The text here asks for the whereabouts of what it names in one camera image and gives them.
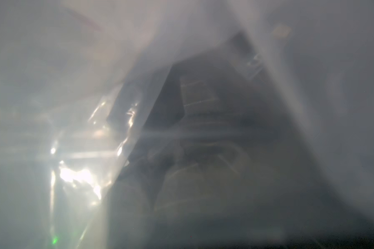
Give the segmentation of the clear plastic vacuum bag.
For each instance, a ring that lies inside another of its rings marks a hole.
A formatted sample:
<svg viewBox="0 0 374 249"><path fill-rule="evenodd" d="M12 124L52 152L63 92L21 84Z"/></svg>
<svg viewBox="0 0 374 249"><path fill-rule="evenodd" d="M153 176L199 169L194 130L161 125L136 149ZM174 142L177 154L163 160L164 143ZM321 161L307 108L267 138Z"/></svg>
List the clear plastic vacuum bag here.
<svg viewBox="0 0 374 249"><path fill-rule="evenodd" d="M172 66L238 33L374 224L374 1L0 1L0 249L108 249L106 196Z"/></svg>

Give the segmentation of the dark grey pinstripe shirt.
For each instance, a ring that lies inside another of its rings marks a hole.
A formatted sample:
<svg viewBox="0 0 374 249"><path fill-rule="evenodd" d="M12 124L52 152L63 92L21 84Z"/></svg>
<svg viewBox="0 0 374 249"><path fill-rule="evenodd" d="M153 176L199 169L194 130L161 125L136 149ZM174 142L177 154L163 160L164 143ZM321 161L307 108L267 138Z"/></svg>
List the dark grey pinstripe shirt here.
<svg viewBox="0 0 374 249"><path fill-rule="evenodd" d="M106 202L109 249L374 249L243 33L172 66Z"/></svg>

